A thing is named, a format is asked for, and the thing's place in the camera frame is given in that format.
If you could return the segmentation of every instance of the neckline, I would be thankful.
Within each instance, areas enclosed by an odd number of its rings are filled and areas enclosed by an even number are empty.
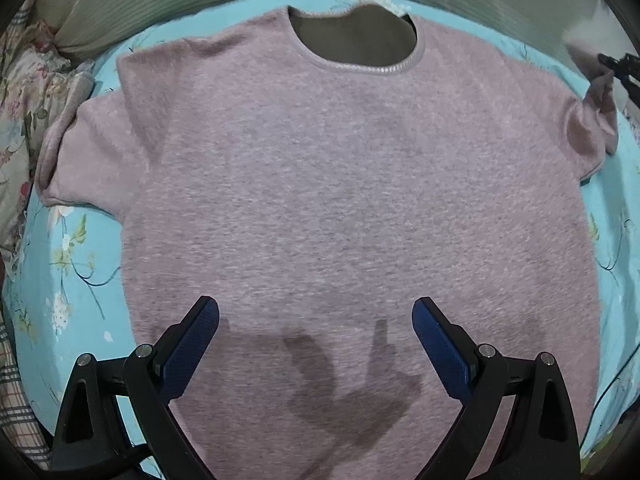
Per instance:
[[[302,40],[296,34],[295,29],[293,28],[293,24],[289,19],[291,14],[295,16],[299,16],[301,18],[338,18],[340,16],[346,16],[353,7],[350,7],[346,10],[340,10],[336,12],[306,12],[305,10],[300,10],[292,6],[285,6],[280,10],[280,19],[283,23],[284,29],[289,37],[289,41],[296,48],[298,53],[304,57],[309,62],[313,63],[320,68],[333,70],[334,72],[355,72],[355,73],[363,73],[363,74],[373,74],[373,75],[393,75],[402,72],[406,72],[407,70],[413,68],[418,62],[422,59],[424,55],[424,33],[422,31],[422,27],[420,23],[417,23],[414,18],[409,15],[409,19],[411,19],[411,23],[414,26],[416,41],[414,49],[411,51],[409,56],[405,57],[402,61],[395,63],[389,66],[368,66],[368,65],[359,65],[352,63],[341,63],[338,61],[331,61],[329,59],[325,59],[324,57],[318,56],[315,52],[309,49]]]

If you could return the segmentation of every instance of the floral fabric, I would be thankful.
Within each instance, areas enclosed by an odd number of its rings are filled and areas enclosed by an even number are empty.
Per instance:
[[[0,38],[0,252],[9,272],[44,131],[62,111],[73,79],[91,65],[73,70],[45,22],[27,26],[33,1]]]

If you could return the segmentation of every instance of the blue gripper pad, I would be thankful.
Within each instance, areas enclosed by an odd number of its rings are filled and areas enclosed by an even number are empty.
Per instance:
[[[165,404],[182,396],[219,323],[218,304],[213,298],[203,296],[180,325],[170,327],[170,330],[176,332],[183,329],[184,335],[177,341],[174,350],[166,357],[160,369],[159,393]]]
[[[435,306],[428,298],[425,300]],[[414,303],[411,318],[415,333],[422,343],[424,351],[427,352],[447,395],[466,404],[472,394],[472,377],[468,363],[447,335],[443,326],[446,324],[449,328],[452,325],[437,307],[433,311],[430,310],[423,299]]]

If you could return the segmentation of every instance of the t-shirt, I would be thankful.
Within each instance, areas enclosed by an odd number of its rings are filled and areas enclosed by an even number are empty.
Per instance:
[[[122,223],[138,343],[217,300],[176,402],[204,461],[221,479],[414,478],[460,409],[412,329],[422,296],[503,355],[554,354],[582,434],[600,306],[578,186],[616,147],[612,74],[583,101],[417,17],[401,62],[333,62],[292,12],[121,57],[120,90],[72,92],[36,174],[45,205]]]

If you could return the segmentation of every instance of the floral bedsheet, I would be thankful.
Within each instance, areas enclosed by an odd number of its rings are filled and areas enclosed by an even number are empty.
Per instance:
[[[72,70],[53,46],[53,31],[28,24],[35,0],[25,0],[0,35],[0,258],[15,270],[25,206],[44,131],[66,102],[68,89],[91,63]],[[0,428],[14,446],[48,467],[49,449],[24,395],[7,330],[0,316]]]
[[[362,0],[238,0],[203,10],[133,36],[104,54],[95,69],[95,94],[119,86],[115,57],[160,41],[212,34],[285,4],[310,10],[340,9]],[[588,83],[553,59],[504,35],[447,12],[406,0],[375,0],[398,14],[412,12],[496,44],[506,54],[555,73],[578,94]],[[620,114],[620,146],[582,186],[594,243],[602,300],[602,358],[593,421],[582,448],[587,456],[640,393],[640,148]],[[5,286],[16,329],[18,362],[31,405],[53,431],[75,359],[129,354],[135,341],[122,291],[120,225],[91,207],[46,209],[32,196],[14,275]],[[130,412],[133,440],[140,432]]]

